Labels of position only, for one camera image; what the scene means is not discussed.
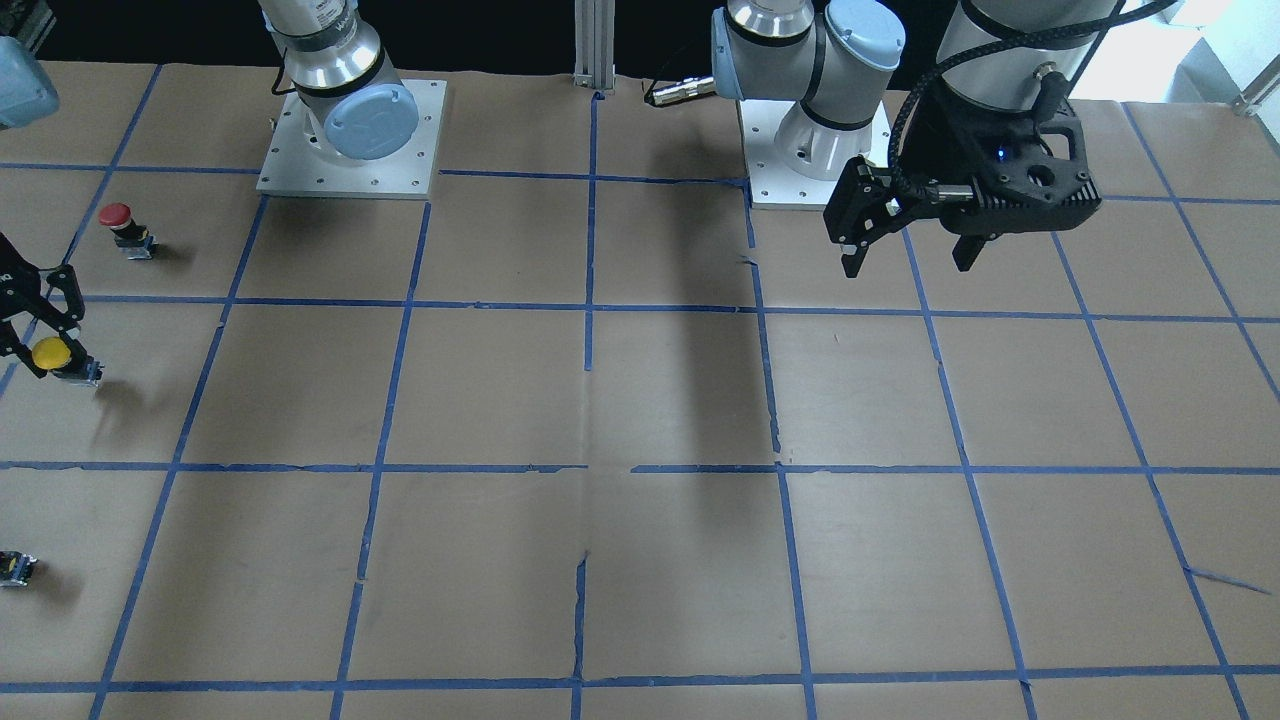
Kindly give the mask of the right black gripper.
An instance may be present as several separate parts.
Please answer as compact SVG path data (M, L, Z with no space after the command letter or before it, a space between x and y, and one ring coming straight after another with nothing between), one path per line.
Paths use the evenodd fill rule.
M42 300L40 279L59 300ZM63 336L79 336L81 322L84 319L84 297L70 264L38 269L24 260L5 234L1 234L1 356L15 356L37 378L45 378L49 372L37 366L33 355L12 324L12 319L28 314L35 320Z

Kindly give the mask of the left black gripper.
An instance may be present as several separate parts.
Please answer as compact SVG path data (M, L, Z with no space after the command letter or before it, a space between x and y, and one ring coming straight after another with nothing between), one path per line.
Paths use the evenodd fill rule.
M959 234L952 260L961 273L1001 234L1075 229L1102 205L1083 127L1069 105L1044 123L1027 113L923 105L908 126L900 161L910 179L973 190L973 200L940 210L943 227ZM823 210L847 278L859 275L870 246L899 231L899 217L915 205L888 169L863 155L847 160Z

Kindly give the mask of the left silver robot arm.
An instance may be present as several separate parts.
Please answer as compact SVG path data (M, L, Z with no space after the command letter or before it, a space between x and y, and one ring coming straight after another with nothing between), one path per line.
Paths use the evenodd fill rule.
M878 1L728 1L712 28L717 92L788 101L786 163L833 181L823 219L859 274L873 243L938 219L968 272L1004 234L1078 228L1102 199L1068 97L1094 42L1164 1L960 1L890 129L883 163L850 142L872 128L908 36Z

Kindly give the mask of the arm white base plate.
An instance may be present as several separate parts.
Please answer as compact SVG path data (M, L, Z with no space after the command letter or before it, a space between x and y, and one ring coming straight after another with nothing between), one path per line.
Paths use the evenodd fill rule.
M443 79L370 85L321 115L289 97L256 190L273 197L426 201L447 99Z
M790 101L741 101L739 117L755 208L819 211L851 159L861 156L873 167L887 161L884 104L868 126L854 131L819 126Z

